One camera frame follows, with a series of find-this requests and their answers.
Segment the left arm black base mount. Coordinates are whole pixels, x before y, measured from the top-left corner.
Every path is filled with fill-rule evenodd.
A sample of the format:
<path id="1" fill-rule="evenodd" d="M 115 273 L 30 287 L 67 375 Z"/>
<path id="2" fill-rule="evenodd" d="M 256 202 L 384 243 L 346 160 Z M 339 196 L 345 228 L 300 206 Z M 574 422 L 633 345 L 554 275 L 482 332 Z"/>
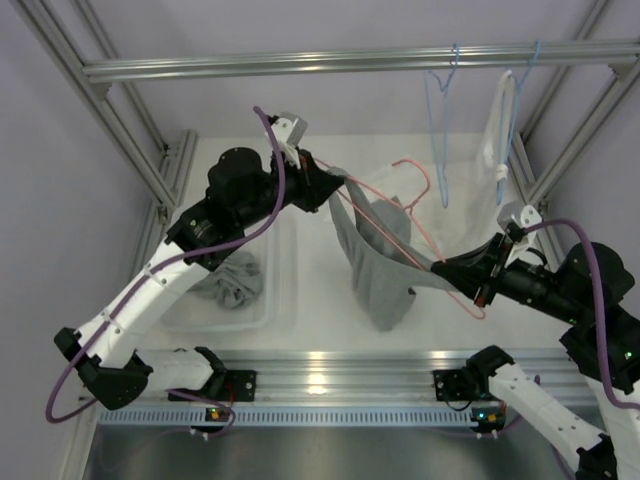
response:
<path id="1" fill-rule="evenodd" d="M 187 401 L 185 395 L 197 397 L 200 401 L 216 402 L 254 402 L 258 373 L 255 370 L 227 370 L 224 375 L 217 374 L 200 390 L 178 389 L 169 393 L 168 400 Z"/>

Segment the grey tank top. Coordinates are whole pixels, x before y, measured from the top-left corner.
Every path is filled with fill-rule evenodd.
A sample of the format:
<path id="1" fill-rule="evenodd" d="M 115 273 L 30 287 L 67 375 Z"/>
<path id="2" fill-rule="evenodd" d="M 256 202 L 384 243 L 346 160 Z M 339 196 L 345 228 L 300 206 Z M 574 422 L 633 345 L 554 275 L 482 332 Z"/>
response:
<path id="1" fill-rule="evenodd" d="M 263 288 L 264 276 L 258 258 L 250 252 L 236 251 L 190 292 L 214 301 L 220 308 L 234 310 L 252 305 Z"/>
<path id="2" fill-rule="evenodd" d="M 384 200 L 369 200 L 362 188 L 347 178 L 346 171 L 332 167 L 329 173 L 343 176 L 348 197 L 355 205 L 425 268 L 414 266 L 353 208 L 349 214 L 338 193 L 330 196 L 331 219 L 351 267 L 352 291 L 376 330 L 388 332 L 404 319 L 416 300 L 417 287 L 455 290 L 431 272 L 433 261 L 410 245 L 412 223 L 405 213 Z"/>

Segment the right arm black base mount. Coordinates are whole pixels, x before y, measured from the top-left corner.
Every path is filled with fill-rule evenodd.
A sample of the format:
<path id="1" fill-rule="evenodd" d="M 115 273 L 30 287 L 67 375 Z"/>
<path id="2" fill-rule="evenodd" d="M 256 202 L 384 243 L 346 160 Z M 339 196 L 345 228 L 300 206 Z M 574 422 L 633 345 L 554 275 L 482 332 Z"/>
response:
<path id="1" fill-rule="evenodd" d="M 466 368 L 432 372 L 436 398 L 442 402 L 469 402 L 481 399 L 477 379 Z"/>

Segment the pink wire hanger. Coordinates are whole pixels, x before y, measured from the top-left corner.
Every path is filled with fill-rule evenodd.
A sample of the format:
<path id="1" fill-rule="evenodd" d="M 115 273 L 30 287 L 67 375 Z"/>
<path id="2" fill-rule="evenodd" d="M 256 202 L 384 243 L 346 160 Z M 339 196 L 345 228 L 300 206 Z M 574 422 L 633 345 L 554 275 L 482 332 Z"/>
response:
<path id="1" fill-rule="evenodd" d="M 374 195 L 376 195 L 379 199 L 384 200 L 385 202 L 387 202 L 390 205 L 393 205 L 396 209 L 399 209 L 400 211 L 402 211 L 403 213 L 405 213 L 408 218 L 410 219 L 411 223 L 418 229 L 418 231 L 420 232 L 420 234 L 422 235 L 423 239 L 426 241 L 427 245 L 430 247 L 431 251 L 436 255 L 437 259 L 442 261 L 442 262 L 446 262 L 445 256 L 443 255 L 443 253 L 441 252 L 441 250 L 439 249 L 438 245 L 436 244 L 436 242 L 434 241 L 434 239 L 431 237 L 431 235 L 428 233 L 428 231 L 420 224 L 420 222 L 417 220 L 415 214 L 414 214 L 414 209 L 415 207 L 419 204 L 419 202 L 422 200 L 422 198 L 430 191 L 431 189 L 431 178 L 429 175 L 428 170 L 422 166 L 420 163 L 418 163 L 416 160 L 412 159 L 412 158 L 401 158 L 399 160 L 394 161 L 391 166 L 392 167 L 397 167 L 401 164 L 409 164 L 412 165 L 413 167 L 417 168 L 422 176 L 424 177 L 424 180 L 426 182 L 426 186 L 425 188 L 421 191 L 421 193 L 419 195 L 417 195 L 415 197 L 415 199 L 413 201 L 411 201 L 408 205 L 404 206 L 403 204 L 399 203 L 398 201 L 393 200 L 392 198 L 386 196 L 384 193 L 382 193 L 381 191 L 373 188 L 371 185 L 363 182 L 362 180 L 352 176 L 352 175 L 348 175 L 347 178 L 349 180 L 351 180 L 352 182 L 358 184 L 359 186 L 363 187 L 365 190 L 368 190 L 369 192 L 373 193 Z M 421 266 L 421 264 L 418 262 L 418 260 L 412 256 L 406 249 L 403 249 L 395 240 L 393 240 L 388 234 L 384 233 L 383 230 L 377 226 L 373 219 L 364 213 L 364 211 L 360 208 L 357 207 L 355 205 L 355 203 L 349 198 L 347 197 L 343 192 L 341 192 L 340 190 L 337 191 L 337 193 L 344 199 L 346 200 L 351 207 L 358 212 L 362 217 L 364 217 L 372 226 L 374 226 L 395 248 L 397 248 L 404 257 L 406 257 L 407 259 L 409 259 L 412 264 L 414 266 L 416 266 L 417 268 L 421 269 L 421 270 L 425 270 L 425 268 L 423 268 Z"/>

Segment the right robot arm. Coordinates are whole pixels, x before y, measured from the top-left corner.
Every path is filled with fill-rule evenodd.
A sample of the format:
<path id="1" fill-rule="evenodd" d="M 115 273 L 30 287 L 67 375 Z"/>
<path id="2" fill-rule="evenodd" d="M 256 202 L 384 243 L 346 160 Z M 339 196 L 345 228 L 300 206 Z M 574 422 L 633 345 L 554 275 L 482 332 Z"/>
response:
<path id="1" fill-rule="evenodd" d="M 513 407 L 578 479 L 639 476 L 639 321 L 620 304 L 633 276 L 609 247 L 574 246 L 556 271 L 509 262 L 514 244 L 495 235 L 484 246 L 436 262 L 433 272 L 478 306 L 501 295 L 568 324 L 560 342 L 596 397 L 605 427 L 572 413 L 498 346 L 459 369 L 433 374 L 442 402 L 499 400 Z"/>

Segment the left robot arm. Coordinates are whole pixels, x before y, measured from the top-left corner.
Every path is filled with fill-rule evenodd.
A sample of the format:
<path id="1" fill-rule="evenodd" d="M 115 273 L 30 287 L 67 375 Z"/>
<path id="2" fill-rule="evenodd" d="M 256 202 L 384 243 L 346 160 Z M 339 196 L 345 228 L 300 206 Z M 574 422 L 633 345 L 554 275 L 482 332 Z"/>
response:
<path id="1" fill-rule="evenodd" d="M 294 163 L 273 154 L 265 171 L 253 149 L 224 152 L 207 174 L 204 198 L 169 229 L 150 264 L 93 320 L 56 334 L 56 346 L 102 406 L 118 410 L 156 392 L 207 400 L 224 392 L 227 369 L 209 348 L 142 350 L 139 344 L 178 299 L 246 243 L 248 228 L 270 226 L 288 205 L 316 212 L 343 185 L 310 152 L 294 154 Z"/>

